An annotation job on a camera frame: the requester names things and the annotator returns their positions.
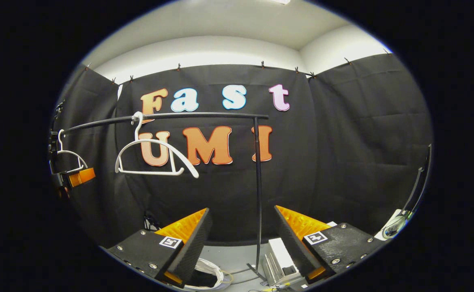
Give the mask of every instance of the floor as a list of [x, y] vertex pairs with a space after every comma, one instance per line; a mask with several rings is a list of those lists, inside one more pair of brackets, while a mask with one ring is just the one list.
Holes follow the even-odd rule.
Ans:
[[[264, 270], [262, 268], [262, 259], [265, 251], [266, 244], [262, 244], [260, 248], [260, 263], [258, 272], [264, 276]], [[264, 282], [263, 279], [259, 278], [255, 272], [253, 272], [246, 264], [251, 264], [255, 267], [257, 261], [257, 246], [205, 246], [200, 255], [201, 259], [205, 259], [216, 264], [221, 270], [228, 272], [233, 275], [232, 284], [224, 289], [225, 292], [248, 292], [249, 290], [268, 290], [270, 287], [266, 284], [261, 285]], [[294, 286], [301, 286], [304, 281], [299, 281], [293, 284]]]

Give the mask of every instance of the black backdrop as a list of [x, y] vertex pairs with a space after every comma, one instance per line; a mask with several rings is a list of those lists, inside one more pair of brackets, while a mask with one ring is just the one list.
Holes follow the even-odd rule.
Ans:
[[[62, 112], [55, 121], [55, 131], [114, 117], [118, 85], [107, 78], [78, 66], [64, 86], [58, 102], [64, 101]], [[63, 148], [82, 157], [94, 168], [96, 178], [71, 192], [71, 203], [77, 209], [80, 226], [98, 244], [114, 245], [120, 234], [120, 223], [131, 216], [115, 216], [118, 198], [114, 197], [114, 125], [72, 131], [62, 135]], [[57, 171], [77, 168], [73, 155], [58, 156]]]
[[[272, 127], [270, 161], [262, 163], [263, 240], [277, 236], [274, 205], [324, 222], [349, 222], [375, 234], [408, 198], [417, 169], [431, 144], [430, 117], [415, 81], [396, 57], [370, 56], [309, 78], [305, 74], [252, 65], [206, 65], [168, 70], [136, 78], [118, 87], [92, 70], [73, 74], [59, 127], [142, 111], [141, 96], [166, 88], [158, 113], [172, 113], [174, 93], [197, 91], [196, 112], [268, 114], [261, 125]], [[246, 105], [222, 106], [226, 85], [246, 87]], [[289, 91], [288, 111], [273, 105], [268, 89]], [[133, 141], [129, 122], [70, 133], [64, 147], [82, 155], [97, 173], [94, 183], [77, 187], [74, 203], [84, 229], [98, 244], [110, 247], [143, 226], [145, 212], [162, 225], [209, 207], [213, 228], [209, 245], [244, 245], [256, 240], [256, 178], [252, 121], [225, 118], [180, 118], [143, 124], [139, 133], [168, 131], [168, 142], [187, 156], [182, 131], [197, 127], [206, 140], [217, 126], [229, 126], [233, 162], [196, 166], [199, 178], [185, 170], [177, 177], [115, 174], [114, 161]], [[152, 144], [159, 156], [159, 145]], [[169, 171], [146, 164], [141, 146], [122, 157], [126, 170]], [[177, 168], [183, 166], [175, 159]], [[75, 159], [66, 161], [73, 166]]]
[[370, 56], [309, 79], [318, 125], [318, 183], [310, 215], [375, 234], [407, 201], [432, 128], [403, 64]]
[[[279, 111], [273, 105], [268, 89], [282, 84], [289, 94], [285, 101], [288, 111]], [[246, 105], [241, 109], [223, 107], [222, 89], [227, 85], [243, 85], [246, 88]], [[132, 115], [142, 111], [141, 96], [162, 88], [168, 90], [159, 113], [172, 113], [170, 104], [174, 93], [183, 88], [197, 91], [196, 112], [227, 112], [267, 114], [269, 120], [259, 120], [260, 125], [272, 127], [269, 150], [270, 161], [262, 162], [262, 205], [264, 238], [274, 234], [274, 204], [289, 206], [308, 213], [316, 169], [316, 125], [309, 84], [303, 74], [294, 71], [251, 65], [206, 65], [169, 70], [137, 78], [123, 84], [118, 100], [116, 116]], [[209, 244], [253, 244], [257, 238], [257, 183], [255, 153], [251, 119], [236, 118], [180, 118], [154, 120], [142, 126], [139, 133], [170, 132], [168, 142], [187, 156], [187, 139], [182, 131], [197, 127], [208, 141], [217, 126], [229, 126], [229, 153], [233, 162], [229, 165], [204, 164], [196, 166], [199, 178], [185, 170], [179, 177], [142, 176], [120, 174], [116, 177], [116, 193], [132, 194], [141, 208], [134, 210], [139, 217], [143, 211], [151, 213], [164, 225], [179, 220], [202, 208], [209, 207], [213, 227]], [[135, 126], [129, 123], [116, 125], [118, 151], [134, 140]], [[159, 156], [159, 146], [152, 144], [152, 153]], [[175, 158], [176, 164], [182, 165]], [[128, 148], [122, 157], [126, 170], [169, 171], [170, 163], [163, 167], [151, 167], [141, 155], [141, 147]], [[138, 226], [128, 229], [136, 231]]]

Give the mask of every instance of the orange letter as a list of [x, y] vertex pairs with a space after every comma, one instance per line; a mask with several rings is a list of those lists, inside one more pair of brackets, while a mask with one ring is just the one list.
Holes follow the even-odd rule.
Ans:
[[[152, 139], [151, 133], [141, 133], [139, 139]], [[168, 137], [170, 137], [170, 133], [166, 131], [161, 131], [156, 133], [156, 138], [161, 142], [167, 142]], [[150, 142], [142, 142], [141, 143], [141, 155], [143, 156], [144, 161], [147, 164], [152, 166], [163, 166], [168, 162], [168, 148], [164, 145], [159, 145], [159, 157], [154, 157], [152, 155], [152, 150], [150, 148]]]
[[[158, 91], [150, 92], [141, 97], [143, 101], [143, 110], [144, 115], [149, 115], [154, 113], [154, 109], [159, 111], [161, 109], [161, 98], [165, 98], [168, 95], [166, 89], [159, 89]], [[152, 122], [153, 120], [144, 120], [143, 124], [146, 122]]]
[[[252, 127], [251, 131], [255, 133], [255, 127]], [[260, 161], [269, 161], [272, 158], [271, 153], [269, 153], [269, 134], [271, 132], [272, 127], [259, 126]], [[256, 154], [251, 159], [257, 161]]]
[[197, 153], [205, 164], [210, 161], [213, 151], [215, 156], [212, 159], [213, 164], [230, 164], [233, 159], [229, 156], [229, 135], [232, 132], [230, 127], [220, 126], [213, 130], [210, 141], [206, 141], [199, 128], [186, 128], [183, 135], [187, 138], [188, 160], [193, 165], [199, 165], [200, 160]]

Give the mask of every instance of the yellow cable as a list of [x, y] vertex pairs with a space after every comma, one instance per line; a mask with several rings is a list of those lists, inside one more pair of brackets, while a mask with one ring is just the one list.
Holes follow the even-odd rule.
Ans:
[[231, 283], [233, 281], [233, 275], [231, 275], [230, 273], [228, 273], [226, 271], [223, 271], [223, 270], [221, 270], [221, 272], [228, 274], [231, 278], [231, 281], [222, 281], [221, 283]]
[[[291, 285], [291, 283], [287, 282], [283, 286], [289, 286], [289, 285]], [[276, 291], [280, 290], [279, 288], [269, 288], [269, 289], [262, 290], [262, 291], [272, 291], [273, 289], [276, 289]]]

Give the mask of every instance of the white hanger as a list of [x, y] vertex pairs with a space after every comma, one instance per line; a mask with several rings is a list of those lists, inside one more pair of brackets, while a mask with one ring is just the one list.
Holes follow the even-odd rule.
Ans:
[[60, 138], [60, 135], [62, 134], [62, 132], [64, 132], [64, 130], [60, 130], [58, 132], [58, 143], [60, 144], [60, 150], [57, 151], [57, 154], [59, 155], [60, 153], [69, 153], [71, 155], [74, 155], [78, 158], [78, 168], [75, 168], [74, 170], [68, 170], [66, 171], [65, 173], [69, 173], [69, 172], [75, 172], [77, 170], [82, 170], [84, 167], [85, 168], [88, 168], [87, 167], [87, 164], [85, 163], [85, 161], [80, 157], [80, 155], [77, 155], [76, 153], [74, 153], [73, 151], [69, 151], [69, 150], [64, 150], [63, 147], [62, 147], [62, 140]]
[[[176, 171], [176, 164], [174, 162], [174, 153], [175, 153], [179, 157], [179, 159], [181, 159], [181, 161], [183, 161], [183, 163], [187, 166], [188, 170], [190, 170], [190, 172], [192, 173], [192, 176], [194, 176], [194, 178], [199, 177], [199, 173], [194, 168], [192, 163], [190, 163], [190, 161], [188, 161], [188, 159], [181, 152], [179, 152], [179, 150], [174, 148], [172, 145], [170, 145], [166, 142], [163, 142], [163, 141], [156, 140], [156, 139], [139, 139], [138, 133], [139, 133], [139, 129], [141, 128], [141, 124], [143, 122], [143, 113], [142, 112], [136, 112], [133, 115], [133, 118], [138, 118], [138, 126], [136, 127], [136, 129], [134, 131], [134, 141], [127, 144], [124, 148], [122, 148], [122, 150], [118, 154], [118, 157], [116, 158], [116, 165], [114, 166], [115, 167], [114, 171], [116, 173], [121, 172], [121, 173], [124, 173], [124, 174], [147, 174], [147, 175], [159, 175], [159, 176], [179, 176], [180, 174], [183, 173], [184, 168], [180, 168], [179, 170]], [[166, 148], [168, 148], [168, 153], [170, 155], [170, 164], [172, 164], [172, 171], [171, 172], [136, 172], [136, 171], [131, 171], [131, 170], [123, 170], [122, 159], [121, 159], [122, 153], [127, 148], [129, 148], [130, 146], [135, 145], [135, 144], [140, 144], [142, 142], [157, 143], [157, 144], [161, 144], [161, 145], [165, 146]]]

